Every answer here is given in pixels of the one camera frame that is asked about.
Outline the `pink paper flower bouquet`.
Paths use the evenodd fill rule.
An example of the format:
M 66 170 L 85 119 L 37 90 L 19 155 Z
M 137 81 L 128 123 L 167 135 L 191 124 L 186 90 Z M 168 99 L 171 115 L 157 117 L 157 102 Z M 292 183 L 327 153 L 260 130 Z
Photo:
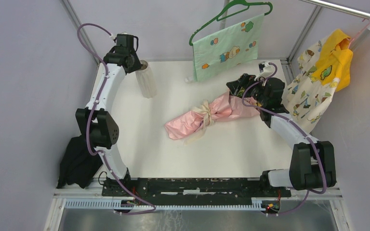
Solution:
M 212 102 L 204 100 L 201 105 L 165 123 L 164 127 L 172 140 L 191 139 L 191 137 L 198 139 L 204 135 L 209 126 L 216 122 L 228 122 L 259 115 L 259 111 L 255 108 L 244 105 L 244 103 L 255 102 L 252 97 L 243 101 L 227 91 Z

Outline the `white ribbed ceramic vase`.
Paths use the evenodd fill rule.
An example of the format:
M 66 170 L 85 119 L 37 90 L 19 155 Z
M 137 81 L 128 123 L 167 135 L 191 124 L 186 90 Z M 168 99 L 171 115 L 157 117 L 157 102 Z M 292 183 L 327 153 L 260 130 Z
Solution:
M 152 69 L 145 60 L 140 60 L 140 64 L 140 69 L 135 71 L 140 91 L 145 98 L 153 98 L 157 95 L 157 86 Z

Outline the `cream printed ribbon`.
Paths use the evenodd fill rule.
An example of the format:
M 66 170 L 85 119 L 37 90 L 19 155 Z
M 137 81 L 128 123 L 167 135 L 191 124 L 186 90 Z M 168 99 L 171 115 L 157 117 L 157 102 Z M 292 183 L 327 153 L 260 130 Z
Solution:
M 194 132 L 192 135 L 190 135 L 185 141 L 184 145 L 189 145 L 201 137 L 203 137 L 206 133 L 206 129 L 208 126 L 211 124 L 214 124 L 214 120 L 212 119 L 212 114 L 211 114 L 211 108 L 209 105 L 208 100 L 203 100 L 201 105 L 199 107 L 193 107 L 191 111 L 202 114 L 203 115 L 203 120 L 201 122 L 201 126 L 198 131 Z

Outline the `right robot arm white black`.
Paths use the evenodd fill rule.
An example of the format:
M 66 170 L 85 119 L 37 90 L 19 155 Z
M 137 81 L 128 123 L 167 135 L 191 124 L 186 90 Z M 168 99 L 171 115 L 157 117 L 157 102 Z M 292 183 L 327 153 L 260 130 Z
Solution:
M 288 169 L 263 173 L 259 191 L 272 196 L 279 187 L 309 190 L 323 194 L 335 186 L 336 170 L 334 147 L 329 141 L 319 141 L 300 128 L 282 104 L 285 83 L 275 77 L 257 77 L 242 74 L 239 79 L 226 83 L 230 94 L 242 99 L 247 107 L 260 113 L 261 120 L 275 131 L 292 149 Z

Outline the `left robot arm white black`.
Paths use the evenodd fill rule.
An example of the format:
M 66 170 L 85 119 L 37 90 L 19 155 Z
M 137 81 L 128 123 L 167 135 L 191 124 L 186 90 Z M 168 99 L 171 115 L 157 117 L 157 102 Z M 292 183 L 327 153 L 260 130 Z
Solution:
M 127 33 L 117 34 L 115 45 L 104 56 L 98 85 L 84 108 L 75 117 L 84 135 L 89 154 L 101 160 L 108 173 L 116 179 L 113 189 L 120 196 L 132 191 L 130 172 L 123 162 L 117 141 L 119 127 L 111 115 L 114 98 L 127 74 L 141 68 L 137 55 L 139 39 Z

